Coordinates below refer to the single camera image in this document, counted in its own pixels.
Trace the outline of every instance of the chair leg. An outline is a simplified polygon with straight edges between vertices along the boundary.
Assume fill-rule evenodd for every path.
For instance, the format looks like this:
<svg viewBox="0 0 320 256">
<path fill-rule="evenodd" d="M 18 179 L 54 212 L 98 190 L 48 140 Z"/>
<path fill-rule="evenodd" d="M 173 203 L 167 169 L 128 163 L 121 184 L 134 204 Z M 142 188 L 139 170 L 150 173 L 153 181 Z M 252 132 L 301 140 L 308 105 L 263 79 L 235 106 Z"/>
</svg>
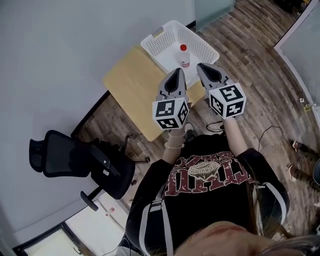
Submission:
<svg viewBox="0 0 320 256">
<path fill-rule="evenodd" d="M 125 151 L 126 151 L 128 139 L 129 139 L 129 138 L 132 138 L 133 136 L 134 136 L 134 135 L 133 135 L 132 133 L 129 133 L 127 136 L 125 136 L 123 145 L 120 147 L 120 152 L 121 152 L 122 154 L 124 154 Z"/>
<path fill-rule="evenodd" d="M 134 161 L 136 165 L 140 165 L 140 164 L 147 164 L 150 162 L 150 157 L 147 156 L 144 160 L 142 161 Z"/>
<path fill-rule="evenodd" d="M 98 186 L 94 191 L 92 191 L 89 195 L 86 195 L 85 192 L 81 191 L 80 196 L 85 201 L 85 203 L 95 212 L 98 211 L 98 206 L 92 201 L 100 192 L 102 191 L 102 187 Z"/>
</svg>

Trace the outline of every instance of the wooden table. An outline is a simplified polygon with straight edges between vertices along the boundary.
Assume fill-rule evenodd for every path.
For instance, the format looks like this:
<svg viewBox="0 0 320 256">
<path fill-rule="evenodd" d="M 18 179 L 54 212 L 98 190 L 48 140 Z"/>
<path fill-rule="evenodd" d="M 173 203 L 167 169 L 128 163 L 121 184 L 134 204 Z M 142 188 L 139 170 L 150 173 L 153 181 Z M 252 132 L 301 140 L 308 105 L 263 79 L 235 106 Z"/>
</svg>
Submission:
<svg viewBox="0 0 320 256">
<path fill-rule="evenodd" d="M 152 118 L 152 102 L 165 76 L 148 53 L 135 46 L 103 78 L 105 87 L 150 142 L 163 132 Z M 200 100 L 205 95 L 201 82 L 190 87 L 187 95 L 192 105 Z"/>
</svg>

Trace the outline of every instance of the hair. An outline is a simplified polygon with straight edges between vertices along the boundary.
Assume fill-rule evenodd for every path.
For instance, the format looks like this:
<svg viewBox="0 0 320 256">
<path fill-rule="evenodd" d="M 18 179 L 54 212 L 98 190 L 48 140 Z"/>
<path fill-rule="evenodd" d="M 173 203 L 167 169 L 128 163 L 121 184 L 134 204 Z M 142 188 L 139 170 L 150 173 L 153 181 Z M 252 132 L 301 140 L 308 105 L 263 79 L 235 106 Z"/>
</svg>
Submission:
<svg viewBox="0 0 320 256">
<path fill-rule="evenodd" d="M 250 174 L 253 176 L 253 179 L 256 181 L 255 174 L 247 162 L 247 166 L 250 168 Z M 258 210 L 258 203 L 260 201 L 261 195 L 259 189 L 256 189 L 256 199 L 253 198 L 253 190 L 251 184 L 246 182 L 246 191 L 247 191 L 247 198 L 249 200 L 250 205 L 250 223 L 248 224 L 247 230 L 255 235 L 262 235 L 266 238 L 271 239 L 277 232 L 279 232 L 284 238 L 290 239 L 296 237 L 293 234 L 290 234 L 284 226 L 282 226 L 278 220 L 270 216 L 266 225 L 264 225 L 263 229 L 261 230 L 260 227 L 257 225 L 257 212 Z"/>
</svg>

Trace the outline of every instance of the cable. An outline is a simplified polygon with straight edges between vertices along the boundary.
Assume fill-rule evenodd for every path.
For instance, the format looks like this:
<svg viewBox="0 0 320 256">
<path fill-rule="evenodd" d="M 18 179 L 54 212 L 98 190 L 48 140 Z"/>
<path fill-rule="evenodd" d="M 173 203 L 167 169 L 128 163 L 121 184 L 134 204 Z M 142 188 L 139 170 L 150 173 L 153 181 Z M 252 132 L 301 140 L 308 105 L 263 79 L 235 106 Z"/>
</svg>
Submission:
<svg viewBox="0 0 320 256">
<path fill-rule="evenodd" d="M 130 243 L 129 243 L 128 239 L 126 239 L 126 238 L 124 237 L 124 238 L 121 239 L 120 243 L 122 242 L 122 240 L 126 240 L 126 242 L 128 243 L 129 251 L 130 251 L 130 255 L 129 255 L 129 256 L 131 256 L 131 247 L 130 247 Z M 107 253 L 105 253 L 105 254 L 102 254 L 101 256 L 105 256 L 105 255 L 107 255 L 107 254 L 113 253 L 116 249 L 118 249 L 120 243 L 117 245 L 117 247 L 116 247 L 114 250 L 112 250 L 112 251 L 110 251 L 110 252 L 107 252 Z"/>
<path fill-rule="evenodd" d="M 210 125 L 214 125 L 214 124 L 218 124 L 218 123 L 222 123 L 222 121 L 217 121 L 217 122 L 211 122 L 211 123 L 208 123 L 207 125 L 206 125 L 206 130 L 208 131 L 208 132 L 211 132 L 211 133 L 220 133 L 220 132 L 223 132 L 224 131 L 224 129 L 210 129 L 209 128 L 209 126 Z"/>
<path fill-rule="evenodd" d="M 285 139 L 286 142 L 288 142 L 288 144 L 290 144 L 289 141 L 285 138 L 285 136 L 284 136 L 284 131 L 281 129 L 281 127 L 276 126 L 276 125 L 271 125 L 269 128 L 267 128 L 267 129 L 264 130 L 264 132 L 262 133 L 262 135 L 261 135 L 261 137 L 260 137 L 260 139 L 259 139 L 258 152 L 259 152 L 259 150 L 260 150 L 260 141 L 261 141 L 262 137 L 264 136 L 265 132 L 268 131 L 268 130 L 269 130 L 270 128 L 272 128 L 272 127 L 274 127 L 274 128 L 279 128 L 280 131 L 281 131 L 281 133 L 282 133 L 282 137 Z"/>
</svg>

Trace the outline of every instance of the white laundry basket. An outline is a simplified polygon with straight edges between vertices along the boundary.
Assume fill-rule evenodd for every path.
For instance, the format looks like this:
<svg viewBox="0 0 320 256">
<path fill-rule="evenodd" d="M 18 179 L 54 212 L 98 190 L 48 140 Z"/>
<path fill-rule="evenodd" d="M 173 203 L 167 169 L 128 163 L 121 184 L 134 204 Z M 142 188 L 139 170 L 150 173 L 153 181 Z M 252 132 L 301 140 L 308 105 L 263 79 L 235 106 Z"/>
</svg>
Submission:
<svg viewBox="0 0 320 256">
<path fill-rule="evenodd" d="M 180 66 L 177 58 L 180 45 L 186 45 L 190 52 L 189 67 Z M 141 42 L 141 46 L 166 74 L 176 68 L 182 68 L 188 88 L 199 80 L 198 63 L 213 64 L 219 59 L 219 53 L 215 49 L 176 20 L 169 21 L 147 36 Z"/>
</svg>

